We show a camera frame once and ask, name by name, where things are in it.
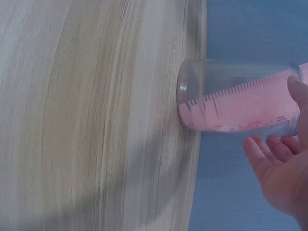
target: light wood board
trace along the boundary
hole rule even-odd
[[[187,230],[205,46],[204,0],[0,0],[0,229]]]

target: comb teeth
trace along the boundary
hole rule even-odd
[[[290,71],[255,79],[188,102],[198,129],[245,130],[290,119],[293,100],[288,94]]]

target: fingernail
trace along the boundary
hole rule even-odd
[[[299,81],[298,81],[298,77],[295,76],[295,75],[290,75],[289,78],[288,78],[288,81],[289,81],[290,83],[298,83],[298,82],[299,82]]]

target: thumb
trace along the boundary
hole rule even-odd
[[[296,76],[289,76],[288,89],[300,109],[297,135],[303,151],[308,149],[308,86],[299,82]]]
[[[288,78],[288,89],[291,97],[302,110],[308,104],[308,86],[298,81],[296,76],[291,75]]]

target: pink comb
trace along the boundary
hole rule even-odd
[[[300,66],[308,76],[308,63]],[[244,131],[276,125],[294,118],[295,102],[287,88],[292,74],[285,70],[179,105],[185,125],[198,130]]]

